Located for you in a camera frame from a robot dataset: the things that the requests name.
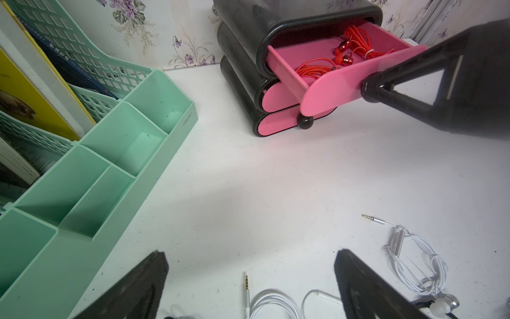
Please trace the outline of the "black pink drawer cabinet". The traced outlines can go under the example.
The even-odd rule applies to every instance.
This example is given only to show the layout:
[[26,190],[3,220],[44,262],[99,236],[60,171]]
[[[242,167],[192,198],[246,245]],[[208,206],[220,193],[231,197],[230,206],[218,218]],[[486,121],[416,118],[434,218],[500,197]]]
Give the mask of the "black pink drawer cabinet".
[[253,133],[260,137],[294,127],[308,129],[323,112],[306,117],[300,101],[266,63],[269,46],[297,47],[339,36],[348,22],[381,25],[383,11],[371,1],[215,1],[222,20],[217,31],[224,53],[220,69],[239,101]]

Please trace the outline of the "red earphones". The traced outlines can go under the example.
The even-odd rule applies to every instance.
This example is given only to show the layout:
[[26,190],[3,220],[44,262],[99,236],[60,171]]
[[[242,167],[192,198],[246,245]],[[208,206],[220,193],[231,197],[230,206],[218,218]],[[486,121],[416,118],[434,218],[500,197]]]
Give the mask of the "red earphones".
[[371,45],[368,33],[354,25],[348,26],[344,32],[345,39],[334,49],[335,65],[350,66],[354,63],[353,55],[357,54],[364,61],[382,57],[394,52],[391,49],[386,52],[375,51]]
[[328,58],[313,58],[306,61],[295,69],[301,78],[313,78],[315,80],[324,74],[337,70],[337,65]]

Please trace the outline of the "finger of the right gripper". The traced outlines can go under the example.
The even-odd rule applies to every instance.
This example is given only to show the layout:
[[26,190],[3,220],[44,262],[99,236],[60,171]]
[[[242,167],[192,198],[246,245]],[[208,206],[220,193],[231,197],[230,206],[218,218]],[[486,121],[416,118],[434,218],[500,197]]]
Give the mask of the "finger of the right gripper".
[[[433,104],[395,86],[443,70]],[[509,139],[509,20],[470,27],[361,85],[368,102],[380,102],[433,128],[454,134]]]

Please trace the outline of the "pink top drawer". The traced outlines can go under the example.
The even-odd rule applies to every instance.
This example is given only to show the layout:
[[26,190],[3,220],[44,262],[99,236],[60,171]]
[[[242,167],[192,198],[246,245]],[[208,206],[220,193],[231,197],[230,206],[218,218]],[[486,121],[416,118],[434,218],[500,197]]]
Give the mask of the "pink top drawer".
[[[334,49],[342,42],[344,29],[349,25],[366,33],[371,47],[384,55],[366,61],[354,54],[352,65],[340,66],[317,79],[306,79],[297,74],[296,69],[312,59],[323,58],[321,64],[331,66],[326,59],[334,58]],[[333,25],[332,36],[327,34],[328,31],[314,31],[312,40],[304,43],[268,46],[268,68],[297,98],[304,116],[317,116],[361,98],[361,84],[369,75],[398,65],[427,49],[426,45],[411,45],[368,21]]]

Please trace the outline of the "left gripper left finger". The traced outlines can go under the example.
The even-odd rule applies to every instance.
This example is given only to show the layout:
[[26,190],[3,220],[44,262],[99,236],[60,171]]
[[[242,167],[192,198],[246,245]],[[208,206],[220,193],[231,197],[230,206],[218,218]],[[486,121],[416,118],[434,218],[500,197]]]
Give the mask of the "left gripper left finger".
[[165,253],[152,252],[77,318],[155,318],[168,271]]

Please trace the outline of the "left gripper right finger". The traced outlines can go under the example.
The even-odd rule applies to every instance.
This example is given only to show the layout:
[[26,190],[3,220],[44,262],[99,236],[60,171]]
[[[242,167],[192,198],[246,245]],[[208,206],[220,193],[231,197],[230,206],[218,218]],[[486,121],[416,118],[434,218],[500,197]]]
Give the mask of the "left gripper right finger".
[[347,318],[426,318],[349,249],[337,252],[334,271]]

